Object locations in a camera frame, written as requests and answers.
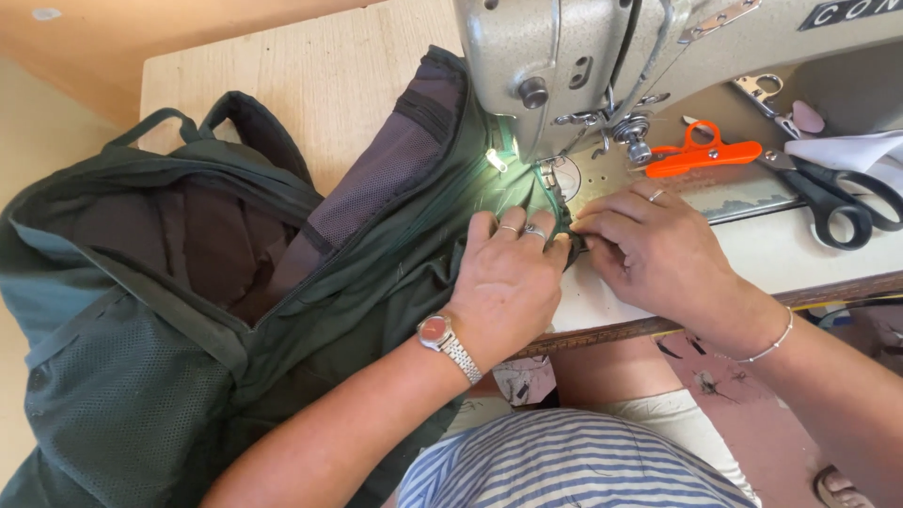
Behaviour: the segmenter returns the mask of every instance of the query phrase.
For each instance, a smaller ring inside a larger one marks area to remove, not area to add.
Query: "red watch face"
[[[420,326],[420,336],[428,341],[438,341],[445,336],[445,319],[440,315],[428,318]]]

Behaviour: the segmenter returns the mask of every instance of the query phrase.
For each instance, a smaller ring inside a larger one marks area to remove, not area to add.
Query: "foot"
[[[823,498],[823,502],[834,501],[833,505],[848,508],[875,508],[875,505],[867,497],[856,491],[850,479],[836,469],[825,475],[821,483],[824,490],[831,496],[830,500]]]

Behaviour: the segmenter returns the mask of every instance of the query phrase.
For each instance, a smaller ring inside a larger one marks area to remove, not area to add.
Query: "industrial sewing machine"
[[[628,183],[623,168],[649,159],[657,130],[674,142],[683,126],[659,114],[703,89],[714,99],[696,94],[681,114],[708,108],[740,130],[759,125],[763,141],[789,139],[761,114],[782,107],[756,79],[766,71],[792,71],[794,91],[778,95],[805,98],[836,135],[903,127],[903,0],[455,2],[479,102],[513,117],[521,160],[574,166],[563,176],[578,202]],[[691,173],[663,186],[712,223],[797,203],[754,165]]]

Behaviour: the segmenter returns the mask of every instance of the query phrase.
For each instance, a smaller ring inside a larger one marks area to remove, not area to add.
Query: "gray mesh panel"
[[[341,246],[438,152],[439,144],[422,127],[392,113],[308,222],[333,247]]]
[[[158,506],[229,386],[225,367],[129,295],[32,370],[25,412],[58,473],[103,505]]]

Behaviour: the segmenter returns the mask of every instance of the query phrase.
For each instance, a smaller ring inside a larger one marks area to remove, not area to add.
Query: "dark green backpack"
[[[185,146],[128,146],[171,117]],[[213,136],[226,118],[243,145]],[[0,221],[0,290],[31,346],[38,446],[0,506],[196,505],[257,439],[447,302],[474,212],[546,209],[566,230],[554,180],[514,150],[461,61],[431,48],[325,199],[283,127],[240,92],[200,128],[162,109],[29,186]],[[351,505],[379,506],[459,404],[399,444]]]

